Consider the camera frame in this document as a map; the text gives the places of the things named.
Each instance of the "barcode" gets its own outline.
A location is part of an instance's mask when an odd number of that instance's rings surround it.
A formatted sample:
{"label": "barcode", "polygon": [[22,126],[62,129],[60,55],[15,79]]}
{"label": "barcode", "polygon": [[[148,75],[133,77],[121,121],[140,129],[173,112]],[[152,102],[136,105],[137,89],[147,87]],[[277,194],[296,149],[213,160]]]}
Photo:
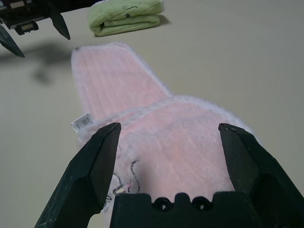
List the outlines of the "barcode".
{"label": "barcode", "polygon": [[78,130],[82,129],[85,126],[88,126],[94,122],[94,118],[90,113],[87,113],[81,117],[79,117],[77,120],[73,121],[71,125],[73,126],[74,130],[78,132]]}

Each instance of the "green towel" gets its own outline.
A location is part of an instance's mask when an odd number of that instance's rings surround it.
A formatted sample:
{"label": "green towel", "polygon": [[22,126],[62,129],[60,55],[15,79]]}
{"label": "green towel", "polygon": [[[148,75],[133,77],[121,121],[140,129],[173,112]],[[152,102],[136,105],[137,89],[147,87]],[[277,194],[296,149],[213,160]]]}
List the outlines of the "green towel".
{"label": "green towel", "polygon": [[88,23],[97,36],[157,26],[163,12],[162,0],[104,0],[90,7]]}

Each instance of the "ribbed fabric texture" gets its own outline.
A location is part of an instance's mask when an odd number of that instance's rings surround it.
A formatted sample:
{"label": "ribbed fabric texture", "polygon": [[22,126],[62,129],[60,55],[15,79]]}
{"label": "ribbed fabric texture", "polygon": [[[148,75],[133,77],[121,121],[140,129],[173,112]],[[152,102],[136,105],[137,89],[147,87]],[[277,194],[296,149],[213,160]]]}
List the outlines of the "ribbed fabric texture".
{"label": "ribbed fabric texture", "polygon": [[152,200],[187,193],[212,200],[233,190],[219,123],[251,131],[225,109],[203,99],[172,95],[128,46],[82,47],[72,55],[73,76],[85,111],[99,119],[78,134],[79,147],[103,126],[122,124],[104,227],[115,195],[144,192]]}

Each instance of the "beige table surface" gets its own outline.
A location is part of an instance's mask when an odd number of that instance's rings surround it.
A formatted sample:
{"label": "beige table surface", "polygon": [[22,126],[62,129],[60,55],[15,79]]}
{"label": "beige table surface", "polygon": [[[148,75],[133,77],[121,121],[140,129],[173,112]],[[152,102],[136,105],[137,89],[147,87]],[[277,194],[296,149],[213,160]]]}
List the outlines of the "beige table surface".
{"label": "beige table surface", "polygon": [[[96,38],[87,9],[64,13],[71,40],[49,19],[24,36],[26,55],[0,47],[0,223],[34,227],[77,152],[70,122],[83,114],[71,51],[124,42],[173,92],[240,116],[304,193],[304,1],[166,0],[157,28]],[[100,226],[94,216],[90,228]]]}

